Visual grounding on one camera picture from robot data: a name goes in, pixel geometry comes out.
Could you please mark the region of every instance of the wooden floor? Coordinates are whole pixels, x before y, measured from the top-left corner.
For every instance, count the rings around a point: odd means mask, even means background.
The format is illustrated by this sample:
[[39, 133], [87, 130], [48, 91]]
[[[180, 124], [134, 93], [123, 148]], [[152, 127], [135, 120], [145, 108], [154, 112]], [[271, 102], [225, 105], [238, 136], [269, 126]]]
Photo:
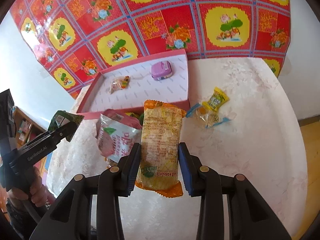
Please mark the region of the wooden floor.
[[303, 221], [292, 238], [299, 240], [320, 210], [320, 122], [301, 127], [308, 163], [308, 193]]

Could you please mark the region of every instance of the screw head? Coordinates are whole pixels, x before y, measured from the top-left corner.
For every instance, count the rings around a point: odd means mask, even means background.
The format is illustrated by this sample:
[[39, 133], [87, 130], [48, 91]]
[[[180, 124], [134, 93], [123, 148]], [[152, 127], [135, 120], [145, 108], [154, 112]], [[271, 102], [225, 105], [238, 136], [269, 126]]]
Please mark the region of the screw head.
[[244, 181], [245, 180], [245, 176], [243, 174], [237, 174], [236, 175], [236, 179], [239, 181]]
[[118, 166], [112, 166], [111, 168], [110, 168], [110, 172], [118, 172], [119, 171], [119, 167]]
[[83, 179], [83, 175], [82, 174], [77, 174], [73, 178], [75, 179], [75, 181], [80, 181], [81, 179]]
[[202, 171], [202, 172], [208, 172], [208, 171], [209, 171], [209, 167], [207, 167], [207, 166], [201, 166], [201, 167], [199, 168], [199, 170]]

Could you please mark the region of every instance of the white wall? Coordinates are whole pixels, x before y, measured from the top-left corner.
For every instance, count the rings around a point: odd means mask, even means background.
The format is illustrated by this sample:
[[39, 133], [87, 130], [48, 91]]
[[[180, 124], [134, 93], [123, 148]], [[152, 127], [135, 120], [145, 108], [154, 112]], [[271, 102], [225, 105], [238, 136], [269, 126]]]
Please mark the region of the white wall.
[[290, 0], [291, 43], [279, 76], [298, 119], [320, 114], [320, 22], [305, 0]]
[[74, 99], [37, 62], [10, 13], [0, 24], [0, 92], [10, 88], [15, 105], [48, 128], [57, 110], [70, 110]]

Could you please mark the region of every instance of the pink box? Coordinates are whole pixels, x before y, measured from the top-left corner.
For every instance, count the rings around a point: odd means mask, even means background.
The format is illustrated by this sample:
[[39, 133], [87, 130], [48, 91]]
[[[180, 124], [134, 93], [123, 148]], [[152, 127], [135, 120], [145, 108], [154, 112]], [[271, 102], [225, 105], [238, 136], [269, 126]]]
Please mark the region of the pink box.
[[[156, 81], [151, 76], [151, 66], [161, 61], [170, 63], [172, 76]], [[130, 76], [128, 87], [110, 94], [112, 80], [120, 76]], [[172, 50], [137, 58], [98, 73], [77, 114], [84, 115], [85, 119], [98, 119], [106, 109], [141, 114], [147, 99], [169, 102], [187, 111], [190, 109], [188, 93], [186, 52], [184, 49]]]

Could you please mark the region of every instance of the green snack package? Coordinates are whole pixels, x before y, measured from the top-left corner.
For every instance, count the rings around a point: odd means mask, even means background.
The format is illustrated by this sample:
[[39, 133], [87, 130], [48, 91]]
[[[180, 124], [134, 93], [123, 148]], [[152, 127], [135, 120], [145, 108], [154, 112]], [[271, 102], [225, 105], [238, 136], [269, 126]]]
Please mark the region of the green snack package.
[[[80, 123], [82, 122], [82, 120], [84, 119], [83, 115], [78, 115], [78, 114], [70, 114], [66, 111], [57, 111], [55, 113], [55, 115], [52, 117], [51, 119], [51, 123], [49, 125], [48, 131], [54, 131], [56, 129], [58, 129], [59, 127], [65, 125], [68, 122], [75, 122], [77, 124], [77, 129], [80, 125]], [[75, 132], [73, 134], [70, 134], [68, 136], [66, 136], [66, 140], [68, 142], [71, 141], [73, 135], [75, 134]]]
[[139, 122], [141, 125], [143, 125], [143, 120], [144, 120], [144, 113], [142, 113], [139, 117]]

